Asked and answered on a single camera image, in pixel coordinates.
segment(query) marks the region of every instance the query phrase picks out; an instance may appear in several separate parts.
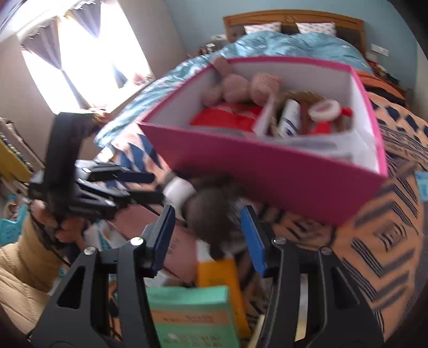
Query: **window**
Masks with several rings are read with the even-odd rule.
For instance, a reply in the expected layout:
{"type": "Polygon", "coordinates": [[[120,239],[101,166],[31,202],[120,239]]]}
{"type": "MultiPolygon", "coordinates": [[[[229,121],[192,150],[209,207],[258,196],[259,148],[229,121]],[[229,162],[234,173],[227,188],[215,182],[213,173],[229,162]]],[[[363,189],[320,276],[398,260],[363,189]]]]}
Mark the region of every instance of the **window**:
{"type": "MultiPolygon", "coordinates": [[[[152,78],[144,53],[117,2],[101,3],[99,38],[68,17],[60,18],[58,31],[62,68],[94,107],[107,108],[112,100],[130,97],[136,92],[133,84],[136,74],[152,78]],[[128,79],[121,89],[113,66],[128,79]],[[129,95],[122,90],[129,90],[129,95]]],[[[79,109],[60,70],[36,54],[23,51],[23,55],[35,84],[54,113],[79,109]]]]}

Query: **human hand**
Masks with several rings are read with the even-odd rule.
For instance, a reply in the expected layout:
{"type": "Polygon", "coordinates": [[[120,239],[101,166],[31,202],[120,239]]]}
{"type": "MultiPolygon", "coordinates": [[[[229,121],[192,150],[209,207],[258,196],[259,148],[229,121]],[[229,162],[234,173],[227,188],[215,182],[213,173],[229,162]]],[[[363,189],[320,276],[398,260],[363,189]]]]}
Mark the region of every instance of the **human hand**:
{"type": "MultiPolygon", "coordinates": [[[[42,225],[56,228],[58,223],[54,216],[46,209],[44,202],[35,200],[30,206],[33,217],[42,225]]],[[[82,231],[86,221],[80,217],[72,217],[62,222],[61,228],[56,232],[55,237],[63,243],[76,243],[83,250],[85,241],[82,237],[82,231]]]]}

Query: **stuffed toy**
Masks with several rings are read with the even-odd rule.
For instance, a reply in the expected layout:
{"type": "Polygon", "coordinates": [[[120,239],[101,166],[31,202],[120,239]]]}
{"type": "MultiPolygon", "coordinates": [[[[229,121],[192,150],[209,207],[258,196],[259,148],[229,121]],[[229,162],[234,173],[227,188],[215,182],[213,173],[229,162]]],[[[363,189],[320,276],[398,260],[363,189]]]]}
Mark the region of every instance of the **stuffed toy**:
{"type": "Polygon", "coordinates": [[[217,56],[211,62],[222,76],[220,84],[210,88],[202,95],[202,102],[207,108],[212,108],[222,100],[227,103],[254,102],[264,106],[271,94],[279,92],[282,79],[277,75],[258,73],[251,81],[234,74],[232,66],[223,56],[217,56]]]}
{"type": "Polygon", "coordinates": [[[214,260],[224,257],[220,245],[235,225],[230,219],[232,205],[244,194],[243,187],[228,175],[209,175],[188,181],[171,173],[163,189],[166,202],[175,208],[178,219],[189,231],[210,244],[214,260]]]}

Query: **white roll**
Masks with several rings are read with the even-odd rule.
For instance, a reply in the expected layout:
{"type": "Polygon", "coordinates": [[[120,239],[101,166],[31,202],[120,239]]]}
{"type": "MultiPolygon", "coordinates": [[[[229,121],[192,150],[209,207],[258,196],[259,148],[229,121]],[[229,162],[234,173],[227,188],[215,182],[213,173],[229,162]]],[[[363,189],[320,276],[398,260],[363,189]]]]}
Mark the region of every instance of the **white roll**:
{"type": "Polygon", "coordinates": [[[338,118],[341,113],[339,102],[333,99],[316,103],[308,110],[309,117],[314,122],[330,122],[338,118]]]}
{"type": "Polygon", "coordinates": [[[181,214],[183,204],[195,194],[196,190],[193,185],[180,177],[172,179],[163,189],[165,204],[169,204],[175,209],[175,216],[180,220],[184,220],[181,214]]]}

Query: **bed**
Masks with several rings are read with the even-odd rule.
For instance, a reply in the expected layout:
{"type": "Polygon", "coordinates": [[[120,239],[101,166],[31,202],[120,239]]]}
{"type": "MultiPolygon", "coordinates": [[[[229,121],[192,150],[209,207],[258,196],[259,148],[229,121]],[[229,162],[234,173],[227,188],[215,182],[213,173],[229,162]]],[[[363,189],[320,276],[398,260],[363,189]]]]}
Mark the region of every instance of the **bed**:
{"type": "MultiPolygon", "coordinates": [[[[399,342],[406,328],[417,323],[412,319],[422,310],[419,303],[425,296],[420,295],[424,294],[422,288],[428,274],[424,238],[428,225],[414,175],[415,171],[428,170],[427,123],[410,113],[403,106],[403,96],[374,77],[366,66],[364,22],[359,19],[317,11],[276,10],[228,16],[224,24],[231,44],[215,54],[309,55],[340,61],[359,70],[368,91],[377,89],[378,93],[368,93],[385,143],[389,178],[376,197],[340,227],[322,225],[266,205],[262,205],[259,217],[270,223],[278,235],[302,247],[332,247],[372,307],[384,338],[393,337],[388,342],[399,342]],[[284,33],[242,36],[246,24],[273,21],[282,23],[284,33]],[[338,38],[320,34],[289,36],[296,32],[295,23],[299,21],[335,22],[338,38]]],[[[209,54],[183,62],[137,96],[98,134],[95,141],[105,147],[104,154],[114,156],[125,167],[153,172],[162,181],[168,165],[156,154],[138,122],[170,92],[209,64],[211,58],[209,54]]],[[[249,315],[260,314],[262,306],[256,305],[249,315]]]]}
{"type": "Polygon", "coordinates": [[[356,70],[372,73],[366,62],[364,22],[346,16],[317,11],[262,11],[224,18],[226,32],[232,44],[214,54],[206,54],[189,59],[164,77],[145,88],[123,112],[103,127],[95,138],[100,148],[114,147],[114,141],[136,119],[144,115],[185,80],[205,68],[213,55],[226,58],[251,56],[297,56],[332,60],[353,66],[356,70]],[[266,23],[265,20],[282,22],[283,33],[259,32],[242,36],[245,24],[266,23]],[[335,22],[338,37],[324,34],[296,34],[294,21],[335,22]]]}

